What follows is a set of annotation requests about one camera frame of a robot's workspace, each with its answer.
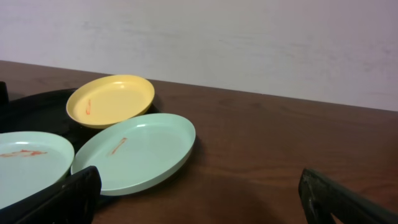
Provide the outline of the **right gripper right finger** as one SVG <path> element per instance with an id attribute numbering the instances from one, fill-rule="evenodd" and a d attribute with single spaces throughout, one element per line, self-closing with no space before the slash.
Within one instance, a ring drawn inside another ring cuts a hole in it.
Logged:
<path id="1" fill-rule="evenodd" d="M 308 224 L 395 224 L 397 214 L 372 203 L 313 169 L 304 169 L 298 194 Z"/>

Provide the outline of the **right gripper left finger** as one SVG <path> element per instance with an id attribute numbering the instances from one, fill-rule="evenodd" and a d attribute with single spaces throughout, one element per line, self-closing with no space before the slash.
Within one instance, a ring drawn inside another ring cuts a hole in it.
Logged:
<path id="1" fill-rule="evenodd" d="M 90 224 L 100 191 L 100 174 L 95 166 L 89 166 L 65 180 L 2 208 L 1 224 Z"/>

